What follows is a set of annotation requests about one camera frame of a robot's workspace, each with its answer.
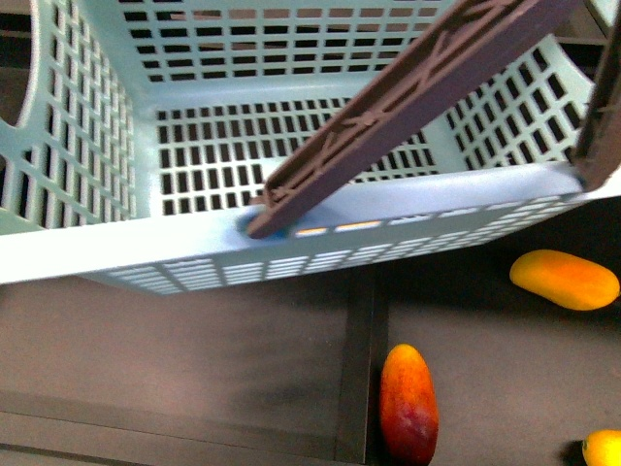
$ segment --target plastic basket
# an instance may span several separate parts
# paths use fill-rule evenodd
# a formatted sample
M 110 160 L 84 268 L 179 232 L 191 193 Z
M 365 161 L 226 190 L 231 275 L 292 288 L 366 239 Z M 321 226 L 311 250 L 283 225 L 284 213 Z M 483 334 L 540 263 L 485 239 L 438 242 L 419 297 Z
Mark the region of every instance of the plastic basket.
M 0 283 L 248 283 L 481 245 L 618 195 L 581 193 L 567 162 L 592 84 L 550 36 L 288 231 L 247 237 L 267 176 L 451 3 L 34 3 L 26 103 L 0 121 L 0 245 L 32 259 L 9 254 Z
M 605 26 L 610 27 L 619 8 L 618 0 L 591 0 L 590 3 Z

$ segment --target rectangular hole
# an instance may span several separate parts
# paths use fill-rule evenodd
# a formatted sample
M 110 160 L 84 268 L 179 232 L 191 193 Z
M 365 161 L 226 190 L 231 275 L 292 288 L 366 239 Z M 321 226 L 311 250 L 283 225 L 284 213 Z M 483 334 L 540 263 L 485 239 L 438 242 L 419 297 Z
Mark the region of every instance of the rectangular hole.
M 196 35 L 199 37 L 221 36 L 221 27 L 197 27 Z
M 352 17 L 353 9 L 351 8 L 331 8 L 329 17 Z
M 464 146 L 464 141 L 462 140 L 459 134 L 455 135 L 455 141 L 457 141 L 457 146 L 459 146 L 459 150 L 463 152 L 466 150 L 466 146 Z
M 240 180 L 240 185 L 248 185 L 248 174 L 246 167 L 244 165 L 240 165 L 239 167 L 237 167 L 237 173 Z
M 156 49 L 154 46 L 137 46 L 136 50 L 138 50 L 138 53 L 141 55 L 156 53 Z
M 233 63 L 235 63 L 236 65 L 256 63 L 256 57 L 255 56 L 234 56 Z
M 409 17 L 413 12 L 412 8 L 393 8 L 390 10 L 391 17 Z
M 256 42 L 234 42 L 231 44 L 232 50 L 256 50 Z
M 464 111 L 462 111 L 461 105 L 459 104 L 455 105 L 455 112 L 457 113 L 457 116 L 459 117 L 459 119 L 464 119 Z
M 261 146 L 263 147 L 263 155 L 265 157 L 272 158 L 274 156 L 270 141 L 261 141 Z
M 202 165 L 201 150 L 198 146 L 192 146 L 190 148 L 190 156 L 192 159 L 192 165 Z
M 149 29 L 131 29 L 129 32 L 134 39 L 150 39 L 153 37 Z
M 476 129 L 479 133 L 482 133 L 484 130 L 483 122 L 479 115 L 474 115 L 474 124 L 476 125 Z
M 496 128 L 494 133 L 496 134 L 496 139 L 498 139 L 498 142 L 500 143 L 501 147 L 505 148 L 508 142 L 507 142 L 507 138 L 505 137 L 505 134 L 503 133 L 503 130 L 501 128 Z
M 528 69 L 528 66 L 526 66 L 526 64 L 521 64 L 518 68 L 518 71 L 526 86 L 529 86 L 533 83 L 533 75 L 531 74 L 531 71 Z
M 168 66 L 170 66 L 171 68 L 179 68 L 182 66 L 192 66 L 194 64 L 191 59 L 168 60 L 167 63 L 168 63 Z
M 218 196 L 217 194 L 214 194 L 211 197 L 211 200 L 212 200 L 212 209 L 214 209 L 215 211 L 222 209 L 222 201 L 220 200 L 220 196 Z
M 493 158 L 494 155 L 496 155 L 496 150 L 494 149 L 492 142 L 490 141 L 489 138 L 485 138 L 483 143 L 485 144 L 485 148 L 487 149 L 487 153 L 489 154 L 489 157 Z
M 195 10 L 192 12 L 194 19 L 197 21 L 221 19 L 222 11 L 220 10 Z
M 175 203 L 173 201 L 164 201 L 164 215 L 173 216 L 175 214 Z
M 287 155 L 287 148 L 284 145 L 284 140 L 283 139 L 276 139 L 276 147 L 277 147 L 277 155 L 279 155 L 279 156 L 286 156 Z
M 187 185 L 187 174 L 184 172 L 177 173 L 177 187 L 179 192 L 187 192 L 189 190 Z
M 489 122 L 493 123 L 494 120 L 496 119 L 496 115 L 494 115 L 494 112 L 492 111 L 492 107 L 486 103 L 483 105 L 483 111 L 487 115 L 487 119 L 489 120 Z
M 190 210 L 190 200 L 187 198 L 182 198 L 179 200 L 179 210 L 182 214 L 189 214 Z
M 391 22 L 386 24 L 386 32 L 406 32 L 407 30 L 408 25 L 404 22 Z
M 252 9 L 229 10 L 229 17 L 231 19 L 255 19 L 256 11 Z
M 245 78 L 249 76 L 256 76 L 256 70 L 235 70 L 233 76 L 237 78 Z
M 46 129 L 51 136 L 54 135 L 55 125 L 56 124 L 55 124 L 54 108 L 50 104 L 48 104 L 48 121 L 46 123 Z
M 494 93 L 494 99 L 496 100 L 496 103 L 500 107 L 501 111 L 504 112 L 507 109 L 507 102 L 499 90 Z
M 204 197 L 195 197 L 194 198 L 194 203 L 196 205 L 196 211 L 197 212 L 204 212 L 207 210 L 207 205 L 205 202 L 205 198 Z
M 485 159 L 483 158 L 483 153 L 479 148 L 474 150 L 474 156 L 476 157 L 476 161 L 478 162 L 479 167 L 483 167 L 485 165 Z
M 170 174 L 165 173 L 162 175 L 162 194 L 172 194 L 173 193 L 173 182 Z
M 531 115 L 531 112 L 528 110 L 528 107 L 526 106 L 526 104 L 522 103 L 520 104 L 520 106 L 518 107 L 518 110 L 520 111 L 520 114 L 522 115 L 522 118 L 524 118 L 524 122 L 527 125 L 530 125 L 533 123 L 533 116 Z
M 559 125 L 559 122 L 556 120 L 554 116 L 551 119 L 549 119 L 546 123 L 548 127 L 550 128 L 550 130 L 552 131 L 552 134 L 554 135 L 554 139 L 556 139 L 557 143 L 560 143 L 561 141 L 565 139 L 565 133 L 563 133 L 563 130 L 561 129 L 561 126 Z
M 196 79 L 196 75 L 194 73 L 178 73 L 171 75 L 171 80 L 173 81 L 192 81 Z
M 379 31 L 379 24 L 365 23 L 365 24 L 358 24 L 356 26 L 356 32 L 377 32 L 377 31 Z M 386 41 L 392 42 L 393 39 L 386 39 L 384 42 Z M 394 38 L 394 43 L 392 45 L 399 46 L 402 42 L 403 42 L 403 39 Z
M 187 37 L 187 29 L 182 29 L 182 28 L 160 29 L 159 34 L 162 37 Z
M 535 161 L 533 159 L 533 155 L 531 154 L 531 150 L 528 149 L 528 146 L 526 146 L 526 143 L 522 142 L 520 143 L 518 147 L 520 149 L 520 152 L 522 152 L 522 155 L 524 156 L 524 160 L 526 160 L 526 163 L 533 163 Z
M 263 171 L 261 170 L 261 165 L 252 165 L 252 177 L 254 178 L 255 184 L 263 183 Z
M 513 135 L 513 137 L 517 137 L 517 135 L 520 134 L 520 131 L 517 128 L 517 124 L 515 124 L 515 119 L 513 119 L 513 116 L 507 117 L 507 124 L 509 130 L 511 131 L 511 135 Z
M 220 139 L 226 138 L 226 126 L 224 124 L 224 121 L 218 121 L 215 124 L 215 130 L 216 130 L 216 134 L 218 138 Z
M 513 97 L 514 99 L 519 97 L 520 91 L 517 89 L 517 85 L 515 85 L 515 81 L 513 80 L 513 78 L 509 78 L 507 80 L 507 88 L 509 93 L 511 94 L 511 97 Z
M 237 207 L 237 199 L 235 198 L 235 194 L 229 192 L 226 194 L 226 207 L 234 208 Z
M 159 152 L 160 167 L 171 168 L 170 152 L 167 149 L 162 149 Z
M 183 148 L 178 148 L 175 150 L 175 161 L 178 167 L 184 167 L 185 163 L 185 151 Z
M 146 21 L 147 14 L 145 12 L 125 12 L 125 20 L 128 22 Z
M 567 92 L 563 88 L 563 85 L 561 84 L 559 79 L 556 77 L 556 75 L 551 75 L 547 79 L 547 83 L 550 85 L 550 88 L 552 89 L 552 92 L 554 92 L 554 95 L 556 96 L 557 99 L 561 99 L 567 94 Z
M 356 39 L 353 42 L 354 47 L 372 47 L 376 44 L 375 39 Z
M 265 19 L 285 19 L 289 17 L 289 10 L 284 8 L 270 8 L 263 11 Z
M 563 112 L 565 112 L 565 115 L 567 116 L 568 120 L 572 124 L 572 128 L 578 129 L 580 127 L 581 121 L 580 121 L 580 116 L 578 116 L 578 113 L 575 110 L 575 107 L 573 106 L 573 104 L 570 103 L 570 104 L 567 104 L 565 107 L 563 107 Z
M 198 128 L 196 123 L 187 125 L 187 136 L 189 141 L 198 141 Z
M 535 140 L 535 143 L 537 144 L 537 147 L 539 148 L 539 151 L 541 153 L 546 153 L 549 151 L 549 147 L 547 146 L 547 143 L 543 139 L 543 136 L 541 135 L 541 132 L 539 130 L 533 133 L 533 139 Z
M 539 107 L 539 111 L 542 114 L 550 108 L 545 101 L 545 97 L 543 97 L 543 94 L 541 94 L 541 91 L 539 89 L 533 92 L 533 98 L 535 99 L 535 103 Z
M 213 146 L 205 146 L 205 156 L 207 163 L 215 163 L 215 152 L 213 151 Z
M 185 12 L 157 12 L 158 21 L 185 21 Z
M 231 161 L 231 154 L 229 153 L 229 147 L 226 144 L 220 144 L 220 160 L 222 162 Z
M 288 26 L 268 25 L 263 27 L 263 34 L 287 34 L 288 32 Z
M 272 117 L 272 127 L 274 128 L 274 133 L 282 133 L 282 128 L 280 127 L 280 120 L 278 118 Z
M 206 80 L 226 78 L 226 73 L 223 71 L 214 71 L 209 73 L 203 73 L 203 78 Z
M 295 47 L 298 49 L 309 49 L 317 47 L 317 41 L 305 40 L 305 41 L 295 41 Z
M 246 36 L 256 34 L 254 26 L 234 26 L 231 27 L 231 34 L 234 36 Z
M 207 171 L 207 180 L 208 180 L 210 189 L 219 188 L 217 170 L 215 170 L 214 168 L 211 168 L 210 170 Z
M 233 153 L 235 154 L 235 159 L 238 162 L 242 162 L 245 160 L 244 146 L 242 143 L 233 144 Z
M 539 49 L 535 49 L 533 51 L 533 58 L 535 59 L 535 62 L 537 63 L 537 66 L 541 71 L 545 71 L 547 69 L 547 61 L 545 60 L 545 58 L 543 58 L 543 55 L 541 54 L 541 51 Z
M 21 216 L 22 218 L 27 218 L 26 215 L 28 211 L 29 190 L 30 190 L 30 177 L 28 177 L 28 175 L 23 173 L 22 178 L 21 178 L 21 193 L 19 196 L 19 216 Z
M 190 51 L 190 46 L 184 46 L 184 45 L 164 46 L 164 51 L 166 53 L 184 53 L 184 52 Z
M 473 131 L 470 129 L 470 126 L 468 124 L 464 126 L 464 130 L 466 131 L 466 136 L 468 137 L 468 141 L 469 142 L 474 141 Z

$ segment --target dark surface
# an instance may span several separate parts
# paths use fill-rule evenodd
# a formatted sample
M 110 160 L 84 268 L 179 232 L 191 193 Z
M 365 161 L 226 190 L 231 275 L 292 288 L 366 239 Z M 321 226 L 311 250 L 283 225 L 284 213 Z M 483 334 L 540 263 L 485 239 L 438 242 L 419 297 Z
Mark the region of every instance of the dark surface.
M 583 465 L 577 442 L 621 427 L 621 308 L 578 313 L 514 286 L 535 249 L 621 275 L 618 198 L 489 245 L 393 265 L 390 345 L 415 345 L 435 378 L 441 429 L 433 464 Z
M 512 261 L 539 248 L 621 275 L 620 215 L 619 199 L 598 201 L 483 247 L 378 267 L 389 346 L 416 346 L 434 377 L 432 464 L 583 465 L 577 442 L 621 426 L 618 304 L 572 312 L 508 279 Z M 360 272 L 169 297 L 72 278 L 1 287 L 0 403 L 329 457 Z

